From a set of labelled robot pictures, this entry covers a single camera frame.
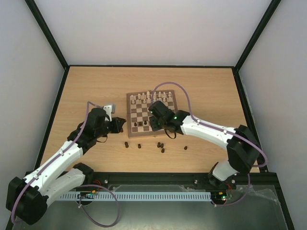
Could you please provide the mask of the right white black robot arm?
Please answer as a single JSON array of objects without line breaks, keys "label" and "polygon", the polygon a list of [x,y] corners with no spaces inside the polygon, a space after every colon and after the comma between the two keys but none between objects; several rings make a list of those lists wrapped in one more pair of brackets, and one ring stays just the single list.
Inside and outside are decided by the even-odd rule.
[{"label": "right white black robot arm", "polygon": [[153,131],[163,129],[166,134],[194,136],[227,151],[228,159],[217,162],[208,173],[209,183],[213,187],[221,187],[229,177],[237,173],[249,174],[260,155],[260,145],[246,126],[219,126],[198,119],[186,111],[173,112],[161,101],[154,102],[149,112]]}]

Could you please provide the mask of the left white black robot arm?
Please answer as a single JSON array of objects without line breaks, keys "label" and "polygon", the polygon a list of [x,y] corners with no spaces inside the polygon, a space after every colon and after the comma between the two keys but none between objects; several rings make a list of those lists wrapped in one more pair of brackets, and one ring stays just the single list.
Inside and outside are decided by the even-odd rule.
[{"label": "left white black robot arm", "polygon": [[101,187],[94,182],[93,169],[83,163],[74,165],[67,173],[64,170],[93,147],[99,138],[121,132],[126,120],[112,117],[114,112],[114,104],[87,110],[84,122],[70,133],[52,157],[24,178],[15,177],[9,182],[6,208],[11,211],[13,224],[17,224],[16,218],[29,225],[35,224],[55,200],[71,189]]}]

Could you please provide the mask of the dark piece pair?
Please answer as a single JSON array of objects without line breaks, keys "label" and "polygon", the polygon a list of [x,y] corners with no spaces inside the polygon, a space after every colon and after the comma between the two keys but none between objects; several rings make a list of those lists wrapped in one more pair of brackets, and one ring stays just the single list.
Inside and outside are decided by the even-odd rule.
[{"label": "dark piece pair", "polygon": [[158,147],[158,148],[163,148],[163,147],[164,147],[164,144],[163,144],[163,143],[158,142],[157,147]]}]

